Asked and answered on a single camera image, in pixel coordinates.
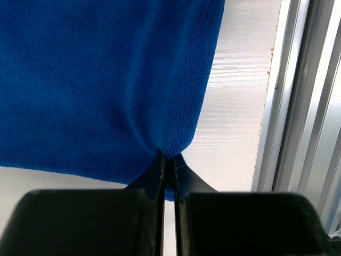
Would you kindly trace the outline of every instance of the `metal frame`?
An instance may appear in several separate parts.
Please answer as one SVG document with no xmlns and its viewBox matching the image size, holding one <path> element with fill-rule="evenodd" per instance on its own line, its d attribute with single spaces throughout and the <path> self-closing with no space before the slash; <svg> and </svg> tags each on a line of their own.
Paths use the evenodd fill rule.
<svg viewBox="0 0 341 256">
<path fill-rule="evenodd" d="M 302 1 L 291 1 L 291 8 L 300 4 Z M 277 80 L 280 90 L 266 109 L 269 124 L 262 131 L 252 190 L 304 195 L 326 232 L 332 233 L 341 226 L 341 0 L 311 0 L 306 17 L 297 65 L 290 66 L 285 58 L 286 47 L 295 47 L 297 42 L 283 44 L 283 68 Z M 293 66 L 295 74 L 287 72 Z M 281 79 L 281 70 L 287 74 L 285 79 Z"/>
</svg>

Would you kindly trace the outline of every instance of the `blue cloth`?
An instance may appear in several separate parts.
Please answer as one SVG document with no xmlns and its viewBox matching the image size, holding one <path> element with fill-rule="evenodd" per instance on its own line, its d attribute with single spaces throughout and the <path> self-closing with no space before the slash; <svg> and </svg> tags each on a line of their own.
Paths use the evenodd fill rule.
<svg viewBox="0 0 341 256">
<path fill-rule="evenodd" d="M 191 142 L 223 0 L 0 0 L 0 165 L 130 183 Z"/>
</svg>

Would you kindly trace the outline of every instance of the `blue towel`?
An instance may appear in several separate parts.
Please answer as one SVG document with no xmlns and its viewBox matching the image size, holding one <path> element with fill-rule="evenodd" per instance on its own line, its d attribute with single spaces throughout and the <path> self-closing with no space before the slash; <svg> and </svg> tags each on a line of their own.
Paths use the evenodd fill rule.
<svg viewBox="0 0 341 256">
<path fill-rule="evenodd" d="M 223 9 L 223 0 L 0 0 L 0 165 L 128 184 L 158 150 L 179 154 Z"/>
</svg>

